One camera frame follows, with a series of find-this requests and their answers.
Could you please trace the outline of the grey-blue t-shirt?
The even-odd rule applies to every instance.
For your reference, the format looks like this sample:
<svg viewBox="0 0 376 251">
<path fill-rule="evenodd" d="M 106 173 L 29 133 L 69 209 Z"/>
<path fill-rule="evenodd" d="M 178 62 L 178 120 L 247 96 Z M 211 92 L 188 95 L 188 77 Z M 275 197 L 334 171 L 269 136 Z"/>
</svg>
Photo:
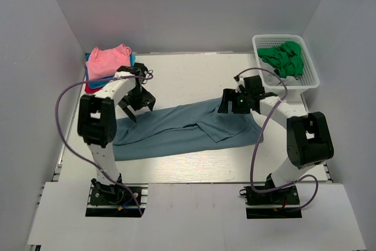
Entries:
<svg viewBox="0 0 376 251">
<path fill-rule="evenodd" d="M 254 145 L 261 127 L 252 114 L 218 113 L 219 98 L 117 120 L 116 161 Z"/>
</svg>

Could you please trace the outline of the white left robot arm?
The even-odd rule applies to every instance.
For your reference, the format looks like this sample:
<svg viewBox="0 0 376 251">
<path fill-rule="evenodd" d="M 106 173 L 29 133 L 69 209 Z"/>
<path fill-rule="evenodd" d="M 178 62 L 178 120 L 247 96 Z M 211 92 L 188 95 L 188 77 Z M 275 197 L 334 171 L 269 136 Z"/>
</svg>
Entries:
<svg viewBox="0 0 376 251">
<path fill-rule="evenodd" d="M 87 144 L 97 168 L 93 186 L 104 190 L 110 203 L 119 203 L 124 197 L 122 178 L 113 153 L 117 132 L 116 107 L 136 122 L 135 111 L 153 110 L 156 99 L 143 87 L 141 76 L 114 78 L 94 95 L 83 95 L 79 102 L 78 135 Z"/>
</svg>

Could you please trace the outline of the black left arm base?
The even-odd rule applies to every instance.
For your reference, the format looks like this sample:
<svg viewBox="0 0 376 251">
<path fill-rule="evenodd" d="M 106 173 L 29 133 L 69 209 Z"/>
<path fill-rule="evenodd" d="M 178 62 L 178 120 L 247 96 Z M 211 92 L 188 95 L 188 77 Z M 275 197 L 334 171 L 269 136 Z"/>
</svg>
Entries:
<svg viewBox="0 0 376 251">
<path fill-rule="evenodd" d="M 131 192 L 114 185 L 91 184 L 85 216 L 141 217 L 134 198 L 138 201 L 143 213 L 147 204 L 148 185 L 130 185 L 129 189 Z"/>
</svg>

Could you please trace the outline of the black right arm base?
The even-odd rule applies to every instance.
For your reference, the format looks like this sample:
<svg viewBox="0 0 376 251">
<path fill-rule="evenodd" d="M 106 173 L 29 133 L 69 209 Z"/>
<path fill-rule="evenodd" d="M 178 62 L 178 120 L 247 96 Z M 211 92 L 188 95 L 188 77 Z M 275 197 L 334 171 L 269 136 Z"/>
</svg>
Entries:
<svg viewBox="0 0 376 251">
<path fill-rule="evenodd" d="M 302 218 L 295 186 L 270 193 L 256 193 L 251 186 L 245 186 L 239 195 L 245 198 L 247 219 Z"/>
</svg>

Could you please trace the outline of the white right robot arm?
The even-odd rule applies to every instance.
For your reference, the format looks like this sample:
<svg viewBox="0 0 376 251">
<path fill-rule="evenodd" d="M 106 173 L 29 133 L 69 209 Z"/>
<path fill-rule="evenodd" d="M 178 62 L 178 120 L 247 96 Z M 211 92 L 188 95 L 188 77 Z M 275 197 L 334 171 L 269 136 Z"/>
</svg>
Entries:
<svg viewBox="0 0 376 251">
<path fill-rule="evenodd" d="M 253 182 L 256 154 L 263 132 L 258 137 L 251 160 L 250 186 L 256 193 L 265 193 L 272 203 L 281 202 L 287 195 L 286 188 L 302 181 L 307 177 L 307 171 L 334 156 L 327 120 L 321 112 L 298 111 L 272 92 L 236 92 L 234 89 L 225 89 L 218 113 L 227 113 L 229 110 L 236 114 L 255 111 L 264 115 L 266 119 L 261 130 L 265 130 L 270 120 L 286 130 L 287 157 L 268 176 L 264 189 L 256 188 Z"/>
</svg>

